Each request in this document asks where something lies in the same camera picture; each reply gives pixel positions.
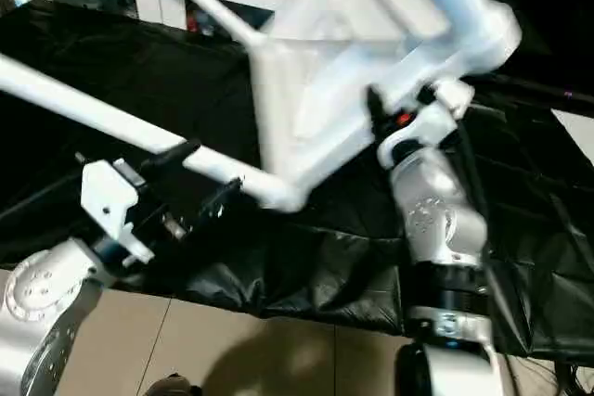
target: white floor tile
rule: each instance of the white floor tile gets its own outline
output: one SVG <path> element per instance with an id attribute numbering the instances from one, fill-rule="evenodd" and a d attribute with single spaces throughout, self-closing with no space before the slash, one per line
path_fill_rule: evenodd
<path id="1" fill-rule="evenodd" d="M 58 396 L 135 396 L 168 299 L 106 291 L 84 321 Z"/>

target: cable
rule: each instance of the cable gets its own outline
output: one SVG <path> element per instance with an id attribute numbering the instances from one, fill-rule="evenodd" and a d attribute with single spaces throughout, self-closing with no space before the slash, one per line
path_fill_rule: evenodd
<path id="1" fill-rule="evenodd" d="M 577 365 L 562 364 L 555 362 L 555 376 L 559 383 L 559 388 L 567 394 L 567 396 L 592 396 L 594 389 L 589 391 L 584 390 L 582 384 L 577 378 L 577 370 L 580 367 Z"/>
<path id="2" fill-rule="evenodd" d="M 462 163 L 464 164 L 464 168 L 468 176 L 468 181 L 471 185 L 471 191 L 473 193 L 472 201 L 474 202 L 474 206 L 477 208 L 479 213 L 481 213 L 484 219 L 488 221 L 489 210 L 484 194 L 483 183 L 481 182 L 481 177 L 476 167 L 476 158 L 474 157 L 474 152 L 472 151 L 471 140 L 468 136 L 468 132 L 466 131 L 466 126 L 462 121 L 458 122 L 458 135 L 460 140 Z M 483 258 L 488 259 L 488 255 L 486 252 L 483 252 Z M 488 262 L 484 262 L 484 267 L 485 269 L 489 269 Z M 499 292 L 499 287 L 490 288 L 493 292 Z M 520 385 L 518 384 L 518 378 L 516 377 L 515 371 L 513 370 L 513 366 L 511 365 L 510 357 L 508 356 L 508 354 L 505 353 L 503 353 L 502 356 L 505 361 L 505 365 L 508 368 L 508 374 L 510 375 L 513 394 L 514 396 L 522 396 L 522 392 L 520 391 Z"/>

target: red object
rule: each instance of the red object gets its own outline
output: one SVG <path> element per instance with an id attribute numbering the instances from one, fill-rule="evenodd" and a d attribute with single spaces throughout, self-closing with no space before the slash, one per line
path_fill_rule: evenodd
<path id="1" fill-rule="evenodd" d="M 400 126 L 407 125 L 411 118 L 412 115 L 410 113 L 403 113 L 396 117 L 396 123 Z"/>

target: black cable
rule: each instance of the black cable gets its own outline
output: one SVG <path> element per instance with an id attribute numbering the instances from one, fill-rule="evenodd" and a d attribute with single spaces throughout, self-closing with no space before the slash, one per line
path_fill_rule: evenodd
<path id="1" fill-rule="evenodd" d="M 0 212 L 0 221 L 5 219 L 6 217 L 10 216 L 13 217 L 19 212 L 27 211 L 29 207 L 33 204 L 40 202 L 43 198 L 47 197 L 48 195 L 57 192 L 62 187 L 68 187 L 72 185 L 78 185 L 78 181 L 74 183 L 74 180 L 80 180 L 81 172 L 77 171 L 74 173 L 69 173 L 64 175 L 56 182 L 52 183 L 51 185 L 47 185 L 43 189 L 35 192 L 34 194 L 22 199 L 21 201 L 17 202 L 16 204 L 10 206 L 8 209 Z"/>
<path id="2" fill-rule="evenodd" d="M 478 169 L 476 167 L 476 157 L 474 156 L 474 151 L 472 150 L 471 140 L 466 131 L 466 126 L 462 121 L 458 122 L 458 136 L 460 140 L 460 149 L 462 155 L 462 163 L 464 165 L 464 169 L 466 170 L 466 174 L 468 177 L 468 181 L 471 186 L 471 191 L 473 194 L 472 201 L 474 202 L 474 206 L 476 209 L 481 213 L 486 221 L 488 221 L 488 204 L 486 200 L 486 196 L 483 189 L 483 183 L 481 181 L 481 177 L 479 175 Z M 489 269 L 489 263 L 486 261 L 488 259 L 488 253 L 483 252 L 483 259 L 484 259 L 484 267 L 485 269 Z M 499 292 L 498 287 L 490 287 L 492 292 Z M 508 354 L 502 354 L 503 359 L 505 361 L 505 365 L 508 368 L 508 374 L 510 375 L 511 380 L 511 387 L 513 390 L 514 396 L 522 396 L 520 391 L 520 385 L 518 384 L 518 378 L 516 377 L 515 371 L 511 365 L 510 357 Z"/>
<path id="3" fill-rule="evenodd" d="M 579 366 L 571 364 L 562 364 L 555 362 L 555 376 L 561 391 L 565 391 L 567 396 L 591 396 L 594 395 L 594 389 L 584 390 L 577 378 Z"/>

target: robotic arm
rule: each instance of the robotic arm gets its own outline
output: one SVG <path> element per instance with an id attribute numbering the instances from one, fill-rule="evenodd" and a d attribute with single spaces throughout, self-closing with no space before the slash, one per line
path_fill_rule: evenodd
<path id="1" fill-rule="evenodd" d="M 429 89 L 421 90 L 423 96 L 423 102 L 442 107 Z M 414 342 L 398 352 L 398 394 L 454 396 L 464 388 L 503 395 L 482 266 L 486 222 L 444 154 L 408 130 L 420 116 L 417 110 L 388 116 L 372 90 L 368 108 L 413 263 L 405 286 L 414 288 L 406 311 Z"/>
<path id="2" fill-rule="evenodd" d="M 160 154 L 153 165 L 183 162 L 226 184 L 207 206 L 214 214 L 239 188 L 263 207 L 297 211 L 311 189 L 375 141 L 417 278 L 408 284 L 416 290 L 406 314 L 415 342 L 399 353 L 400 394 L 449 396 L 462 387 L 501 396 L 481 263 L 486 224 L 437 147 L 471 101 L 471 88 L 458 78 L 492 70 L 518 45 L 511 11 L 490 0 L 433 0 L 451 26 L 426 40 L 396 42 L 391 18 L 397 11 L 385 0 L 293 0 L 267 32 L 253 30 L 217 0 L 194 1 L 250 54 L 268 172 L 192 146 L 2 55 L 0 89 Z M 358 10 L 364 6 L 382 14 L 367 17 Z M 415 5 L 426 21 L 444 18 L 421 6 Z M 310 7 L 312 14 L 304 14 Z M 376 31 L 373 18 L 385 18 L 387 40 L 366 38 Z M 435 95 L 419 92 L 424 84 Z M 382 93 L 368 96 L 373 135 L 362 107 L 369 85 Z M 166 242 L 189 232 L 149 193 L 150 171 L 137 172 L 123 160 L 85 165 L 81 205 L 97 236 L 34 254 L 8 278 L 0 307 L 0 358 L 7 358 L 0 363 L 1 396 L 51 394 L 101 289 L 158 255 L 161 236 L 152 229 L 164 231 Z"/>
<path id="3" fill-rule="evenodd" d="M 54 394 L 78 329 L 102 289 L 138 272 L 164 249 L 174 249 L 204 214 L 220 214 L 240 180 L 221 187 L 191 221 L 194 226 L 178 221 L 149 188 L 149 179 L 199 147 L 187 141 L 143 163 L 141 173 L 124 160 L 83 167 L 81 205 L 94 223 L 92 235 L 34 253 L 6 281 L 0 304 L 0 395 Z"/>

